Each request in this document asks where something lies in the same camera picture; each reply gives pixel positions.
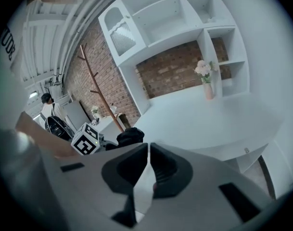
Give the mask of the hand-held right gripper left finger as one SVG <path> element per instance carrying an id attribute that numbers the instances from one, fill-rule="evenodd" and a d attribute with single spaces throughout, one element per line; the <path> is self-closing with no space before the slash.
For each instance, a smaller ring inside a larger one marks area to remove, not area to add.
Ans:
<path id="1" fill-rule="evenodd" d="M 115 213 L 111 219 L 127 226 L 137 224 L 134 204 L 134 186 L 141 177 L 148 157 L 148 145 L 142 143 L 116 158 L 106 162 L 102 167 L 102 178 L 112 192 L 127 196 L 123 210 Z"/>

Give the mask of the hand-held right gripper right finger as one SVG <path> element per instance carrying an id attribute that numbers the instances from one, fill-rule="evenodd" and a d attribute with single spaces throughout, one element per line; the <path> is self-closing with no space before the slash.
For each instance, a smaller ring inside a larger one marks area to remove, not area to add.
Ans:
<path id="1" fill-rule="evenodd" d="M 177 196 L 193 177 L 193 168 L 188 160 L 156 143 L 150 144 L 150 163 L 156 179 L 154 199 Z"/>

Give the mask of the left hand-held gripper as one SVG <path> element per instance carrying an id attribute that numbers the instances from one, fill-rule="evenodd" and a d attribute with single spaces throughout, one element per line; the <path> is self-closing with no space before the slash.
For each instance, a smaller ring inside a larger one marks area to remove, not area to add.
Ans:
<path id="1" fill-rule="evenodd" d="M 106 151 L 106 141 L 104 136 L 96 131 L 90 123 L 85 123 L 74 135 L 71 146 L 80 155 L 91 155 L 94 153 Z"/>

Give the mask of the black cloth item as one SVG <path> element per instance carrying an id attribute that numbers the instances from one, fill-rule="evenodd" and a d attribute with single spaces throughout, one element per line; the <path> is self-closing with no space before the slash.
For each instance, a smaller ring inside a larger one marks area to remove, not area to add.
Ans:
<path id="1" fill-rule="evenodd" d="M 105 149 L 107 151 L 114 150 L 116 148 L 121 148 L 125 146 L 129 146 L 136 143 L 142 143 L 144 138 L 144 133 L 136 128 L 127 128 L 124 132 L 120 133 L 116 140 L 117 145 L 110 143 L 106 143 Z"/>

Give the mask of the person's left forearm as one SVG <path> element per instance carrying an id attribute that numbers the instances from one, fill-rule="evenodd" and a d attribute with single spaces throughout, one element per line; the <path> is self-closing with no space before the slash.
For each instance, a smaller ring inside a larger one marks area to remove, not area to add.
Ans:
<path id="1" fill-rule="evenodd" d="M 17 131 L 30 136 L 41 149 L 50 151 L 57 158 L 78 155 L 70 142 L 44 130 L 25 112 L 20 114 L 15 128 Z"/>

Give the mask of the white cabinet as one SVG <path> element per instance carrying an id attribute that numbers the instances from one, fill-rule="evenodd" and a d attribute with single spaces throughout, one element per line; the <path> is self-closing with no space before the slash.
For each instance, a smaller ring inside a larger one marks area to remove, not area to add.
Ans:
<path id="1" fill-rule="evenodd" d="M 122 133 L 111 116 L 103 117 L 96 126 L 92 126 L 96 131 L 104 136 L 106 141 L 118 144 L 117 136 Z"/>

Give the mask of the white desk with hutch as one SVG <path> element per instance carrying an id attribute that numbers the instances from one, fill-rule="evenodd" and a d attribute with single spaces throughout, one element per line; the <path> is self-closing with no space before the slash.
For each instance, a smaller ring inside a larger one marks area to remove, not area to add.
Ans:
<path id="1" fill-rule="evenodd" d="M 122 0 L 146 48 L 119 71 L 140 113 L 136 127 L 145 141 L 161 142 L 222 161 L 270 144 L 281 119 L 250 93 L 246 49 L 222 0 Z M 229 66 L 231 78 L 212 74 L 214 97 L 203 86 L 147 98 L 135 68 L 159 53 L 196 42 L 206 62 Z"/>

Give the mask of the grey metal cabinet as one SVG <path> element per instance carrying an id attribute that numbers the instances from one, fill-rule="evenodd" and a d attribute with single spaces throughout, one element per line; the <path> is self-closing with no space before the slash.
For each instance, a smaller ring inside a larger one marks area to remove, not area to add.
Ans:
<path id="1" fill-rule="evenodd" d="M 63 108 L 74 131 L 78 131 L 85 123 L 90 123 L 90 119 L 79 101 L 67 103 Z"/>

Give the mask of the wooden coat rack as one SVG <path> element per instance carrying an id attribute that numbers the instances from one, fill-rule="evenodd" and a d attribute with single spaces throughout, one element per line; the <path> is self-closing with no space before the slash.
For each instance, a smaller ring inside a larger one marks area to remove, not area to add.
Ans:
<path id="1" fill-rule="evenodd" d="M 95 74 L 92 72 L 91 70 L 91 67 L 90 67 L 90 64 L 89 64 L 89 61 L 87 59 L 87 55 L 85 53 L 85 49 L 86 49 L 86 46 L 87 44 L 85 43 L 84 45 L 83 44 L 80 44 L 79 48 L 80 48 L 80 51 L 82 53 L 82 56 L 77 56 L 77 58 L 79 58 L 80 60 L 84 61 L 85 64 L 86 64 L 86 68 L 84 70 L 86 70 L 89 74 L 89 76 L 91 77 L 91 80 L 92 80 L 92 83 L 94 85 L 94 87 L 96 88 L 96 90 L 89 90 L 90 93 L 94 93 L 94 94 L 98 94 L 106 111 L 108 112 L 108 114 L 111 116 L 111 118 L 113 119 L 114 123 L 116 124 L 116 126 L 119 128 L 119 130 L 121 132 L 124 132 L 124 129 L 122 128 L 122 126 L 120 125 L 120 123 L 118 122 L 118 116 L 119 114 L 115 115 L 112 110 L 110 109 L 110 106 L 108 105 L 108 102 L 106 101 L 105 97 L 103 96 L 101 90 L 100 90 L 100 87 L 95 79 L 95 77 L 98 75 L 98 72 L 96 72 Z"/>

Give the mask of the pink vase with flowers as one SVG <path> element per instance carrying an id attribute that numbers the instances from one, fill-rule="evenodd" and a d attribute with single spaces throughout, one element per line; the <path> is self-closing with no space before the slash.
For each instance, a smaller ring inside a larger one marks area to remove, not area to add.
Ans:
<path id="1" fill-rule="evenodd" d="M 212 61 L 206 62 L 204 60 L 199 60 L 194 72 L 200 77 L 204 93 L 207 100 L 211 100 L 214 97 L 213 89 L 211 86 L 212 73 L 217 71 Z"/>

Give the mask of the person's light shirt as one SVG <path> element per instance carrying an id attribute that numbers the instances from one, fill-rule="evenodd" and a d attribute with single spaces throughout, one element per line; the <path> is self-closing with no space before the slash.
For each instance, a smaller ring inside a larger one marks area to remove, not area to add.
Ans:
<path id="1" fill-rule="evenodd" d="M 0 129 L 15 127 L 28 100 L 21 80 L 26 8 L 24 1 L 7 22 L 0 37 Z"/>

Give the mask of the white ceiling pipes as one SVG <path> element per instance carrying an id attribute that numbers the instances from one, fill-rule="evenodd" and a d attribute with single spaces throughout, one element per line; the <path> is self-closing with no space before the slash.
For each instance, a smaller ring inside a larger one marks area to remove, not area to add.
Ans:
<path id="1" fill-rule="evenodd" d="M 73 39 L 76 30 L 89 9 L 99 0 L 78 0 L 78 4 L 75 4 L 67 16 L 65 23 L 62 27 L 59 43 L 56 50 L 56 60 L 54 63 L 53 72 L 53 84 L 59 79 L 59 75 L 62 74 L 64 68 L 65 57 L 69 48 L 69 44 Z"/>

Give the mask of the white glass cabinet door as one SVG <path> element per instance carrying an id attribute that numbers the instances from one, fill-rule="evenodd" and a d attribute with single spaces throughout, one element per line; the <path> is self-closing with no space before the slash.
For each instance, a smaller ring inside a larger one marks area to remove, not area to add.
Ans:
<path id="1" fill-rule="evenodd" d="M 99 16 L 99 22 L 117 66 L 146 48 L 144 39 L 122 0 L 115 0 L 107 7 Z"/>

